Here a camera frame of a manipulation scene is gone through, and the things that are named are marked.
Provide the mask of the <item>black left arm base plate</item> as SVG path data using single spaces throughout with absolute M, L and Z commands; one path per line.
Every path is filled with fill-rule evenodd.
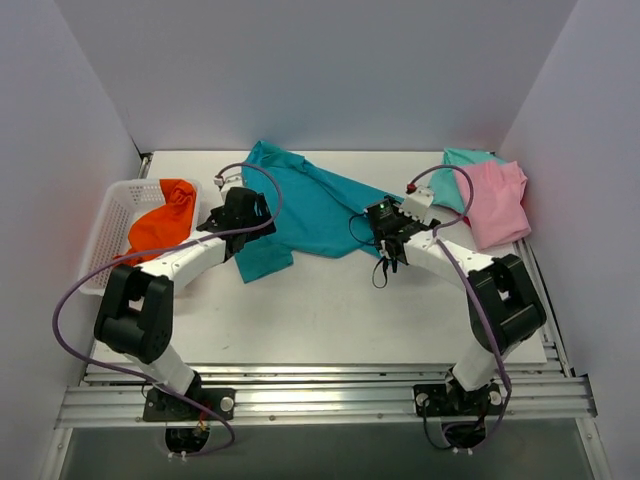
M 235 393 L 234 389 L 229 388 L 199 388 L 185 396 L 224 420 L 231 420 L 234 417 Z M 146 394 L 142 419 L 145 422 L 186 422 L 210 420 L 211 416 L 173 395 L 153 388 Z

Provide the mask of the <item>teal blue t-shirt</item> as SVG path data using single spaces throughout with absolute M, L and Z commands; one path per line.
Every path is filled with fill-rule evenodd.
M 275 220 L 276 232 L 235 255 L 244 283 L 291 266 L 295 251 L 327 258 L 356 250 L 378 255 L 363 214 L 367 206 L 384 199 L 385 191 L 319 168 L 265 141 L 253 146 L 246 162 L 275 178 L 283 205 Z

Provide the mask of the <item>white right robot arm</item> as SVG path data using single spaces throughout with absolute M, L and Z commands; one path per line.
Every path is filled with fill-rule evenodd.
M 408 217 L 391 197 L 366 207 L 364 216 L 384 268 L 422 268 L 466 294 L 473 340 L 443 391 L 450 409 L 469 411 L 479 389 L 505 374 L 505 359 L 547 321 L 526 266 L 515 254 L 495 257 L 442 238 L 438 221 L 426 225 Z

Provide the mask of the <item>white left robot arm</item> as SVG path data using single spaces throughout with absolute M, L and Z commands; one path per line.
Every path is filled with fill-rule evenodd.
M 231 187 L 223 200 L 177 249 L 137 266 L 114 267 L 94 326 L 96 340 L 170 389 L 165 405 L 179 419 L 200 411 L 202 395 L 199 375 L 171 346 L 175 293 L 276 231 L 264 194 Z

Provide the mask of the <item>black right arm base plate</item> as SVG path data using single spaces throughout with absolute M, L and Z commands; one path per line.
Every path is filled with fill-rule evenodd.
M 413 386 L 416 414 L 430 417 L 498 415 L 503 397 L 491 382 L 478 390 L 466 391 L 456 380 Z

